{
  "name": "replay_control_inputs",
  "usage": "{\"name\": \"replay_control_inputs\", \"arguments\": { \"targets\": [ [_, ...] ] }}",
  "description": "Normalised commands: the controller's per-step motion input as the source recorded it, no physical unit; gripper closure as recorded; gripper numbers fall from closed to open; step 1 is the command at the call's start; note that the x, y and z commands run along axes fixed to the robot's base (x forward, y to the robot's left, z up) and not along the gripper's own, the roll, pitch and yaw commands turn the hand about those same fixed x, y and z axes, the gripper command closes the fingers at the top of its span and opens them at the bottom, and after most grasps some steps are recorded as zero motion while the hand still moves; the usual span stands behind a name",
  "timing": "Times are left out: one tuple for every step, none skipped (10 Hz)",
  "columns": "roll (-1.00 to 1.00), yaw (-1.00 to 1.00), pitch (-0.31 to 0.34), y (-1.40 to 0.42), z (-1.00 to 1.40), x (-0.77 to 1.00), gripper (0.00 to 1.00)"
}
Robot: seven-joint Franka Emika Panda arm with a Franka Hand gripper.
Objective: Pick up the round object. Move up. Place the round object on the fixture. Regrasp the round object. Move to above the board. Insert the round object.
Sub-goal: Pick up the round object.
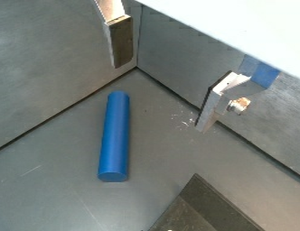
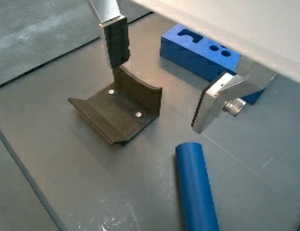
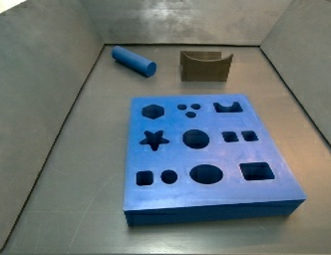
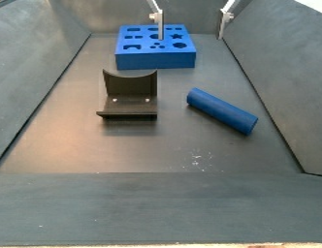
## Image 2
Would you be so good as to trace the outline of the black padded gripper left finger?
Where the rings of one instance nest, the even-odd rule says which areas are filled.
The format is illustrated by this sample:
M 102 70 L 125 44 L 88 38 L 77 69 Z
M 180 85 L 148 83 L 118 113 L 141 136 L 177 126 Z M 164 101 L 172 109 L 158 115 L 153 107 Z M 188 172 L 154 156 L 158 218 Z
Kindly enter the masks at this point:
M 106 41 L 110 67 L 121 66 L 130 58 L 128 17 L 120 12 L 117 0 L 86 0 L 98 21 L 101 36 Z

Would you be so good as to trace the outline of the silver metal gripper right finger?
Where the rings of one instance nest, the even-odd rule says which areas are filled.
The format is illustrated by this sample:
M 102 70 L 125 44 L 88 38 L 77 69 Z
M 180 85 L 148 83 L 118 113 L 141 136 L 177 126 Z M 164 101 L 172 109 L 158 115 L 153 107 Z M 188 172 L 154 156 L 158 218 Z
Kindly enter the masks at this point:
M 275 70 L 247 57 L 240 58 L 235 72 L 235 75 L 223 73 L 202 91 L 192 122 L 198 134 L 223 111 L 237 116 L 245 106 L 243 97 L 264 90 L 277 75 Z

